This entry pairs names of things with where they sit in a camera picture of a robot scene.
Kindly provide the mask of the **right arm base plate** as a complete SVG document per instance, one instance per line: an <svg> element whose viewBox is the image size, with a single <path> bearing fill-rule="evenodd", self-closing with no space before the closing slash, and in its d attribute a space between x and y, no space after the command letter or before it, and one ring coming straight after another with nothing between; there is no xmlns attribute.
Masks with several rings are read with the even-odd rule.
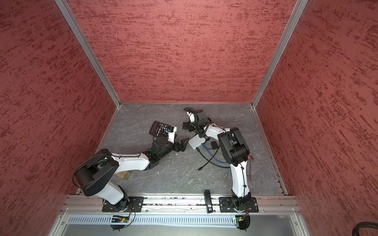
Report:
<svg viewBox="0 0 378 236"><path fill-rule="evenodd" d="M242 200L236 197L220 197L219 198L220 212L231 213L231 212L249 212L258 213L259 208L257 204L257 199L255 197L247 198Z"/></svg>

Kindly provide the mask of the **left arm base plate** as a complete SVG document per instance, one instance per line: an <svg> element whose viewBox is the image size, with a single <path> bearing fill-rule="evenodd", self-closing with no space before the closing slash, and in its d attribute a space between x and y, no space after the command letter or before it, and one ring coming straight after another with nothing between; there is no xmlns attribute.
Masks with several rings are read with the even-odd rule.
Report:
<svg viewBox="0 0 378 236"><path fill-rule="evenodd" d="M115 205L110 204L107 200L103 200L102 212L141 212L144 197L128 197L122 199Z"/></svg>

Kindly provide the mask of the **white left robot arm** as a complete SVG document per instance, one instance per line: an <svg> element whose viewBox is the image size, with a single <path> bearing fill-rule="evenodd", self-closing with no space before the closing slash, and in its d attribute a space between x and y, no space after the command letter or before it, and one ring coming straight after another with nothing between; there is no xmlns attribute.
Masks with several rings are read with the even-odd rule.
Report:
<svg viewBox="0 0 378 236"><path fill-rule="evenodd" d="M150 170L172 151L185 151L188 143L188 138L173 143L166 138L157 138L150 149L139 154L121 155L101 149L74 171L73 182L78 184L85 196L101 197L107 205L117 207L117 211L124 211L129 204L129 197L121 187L111 182L113 175Z"/></svg>

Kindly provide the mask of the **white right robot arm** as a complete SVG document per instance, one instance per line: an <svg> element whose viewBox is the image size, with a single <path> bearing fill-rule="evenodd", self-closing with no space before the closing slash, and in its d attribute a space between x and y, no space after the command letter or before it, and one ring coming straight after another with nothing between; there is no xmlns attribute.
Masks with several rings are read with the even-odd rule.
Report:
<svg viewBox="0 0 378 236"><path fill-rule="evenodd" d="M187 107L184 111L189 121L183 128L196 133L189 140L189 145L193 149L199 149L200 146L204 146L207 138L213 138L219 142L222 156L231 170L232 205L237 211L246 209L252 200L246 170L250 149L242 133L236 127L229 129L216 125L204 116L202 110Z"/></svg>

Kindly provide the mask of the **white network switch box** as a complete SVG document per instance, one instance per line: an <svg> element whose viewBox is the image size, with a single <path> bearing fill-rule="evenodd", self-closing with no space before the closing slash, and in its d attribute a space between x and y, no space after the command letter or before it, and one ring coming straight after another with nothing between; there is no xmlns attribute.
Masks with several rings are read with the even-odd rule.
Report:
<svg viewBox="0 0 378 236"><path fill-rule="evenodd" d="M196 149L198 148L199 146L201 146L204 142L206 141L205 138L200 138L200 136L197 134L195 135L194 137L192 137L190 140L189 140L189 144L190 146L193 148L193 149Z"/></svg>

